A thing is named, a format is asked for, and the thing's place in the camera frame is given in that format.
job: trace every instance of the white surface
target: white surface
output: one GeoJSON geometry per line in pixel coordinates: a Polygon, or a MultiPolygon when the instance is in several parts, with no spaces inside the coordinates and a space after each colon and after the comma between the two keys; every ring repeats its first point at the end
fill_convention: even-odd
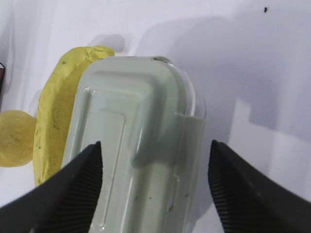
{"type": "MultiPolygon", "coordinates": [[[[58,59],[76,46],[167,56],[207,102],[189,227],[221,233],[206,177],[212,139],[311,201],[310,38],[309,0],[2,0],[1,110],[34,114],[58,59]]],[[[0,205],[33,186],[31,164],[0,168],[0,205]]]]}

